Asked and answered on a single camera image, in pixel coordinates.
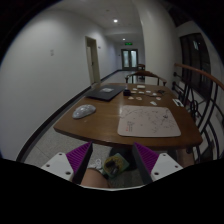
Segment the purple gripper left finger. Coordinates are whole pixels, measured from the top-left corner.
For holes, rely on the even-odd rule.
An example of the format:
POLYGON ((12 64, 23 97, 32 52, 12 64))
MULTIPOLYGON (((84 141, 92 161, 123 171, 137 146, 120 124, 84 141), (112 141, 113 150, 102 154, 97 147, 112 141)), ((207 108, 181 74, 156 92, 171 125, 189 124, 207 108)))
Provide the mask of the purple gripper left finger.
POLYGON ((80 184, 85 174, 89 159, 93 152, 91 142, 85 143, 66 154, 66 157, 73 169, 73 182, 80 184))

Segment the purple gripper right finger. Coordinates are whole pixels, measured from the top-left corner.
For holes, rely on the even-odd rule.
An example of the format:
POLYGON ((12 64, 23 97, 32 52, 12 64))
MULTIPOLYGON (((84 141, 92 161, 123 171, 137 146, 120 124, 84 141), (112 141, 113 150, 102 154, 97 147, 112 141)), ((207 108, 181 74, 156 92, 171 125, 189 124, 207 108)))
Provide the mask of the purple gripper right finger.
POLYGON ((152 183, 151 172, 159 158, 159 155, 139 143, 133 144, 132 153, 139 169, 143 184, 147 185, 152 183))

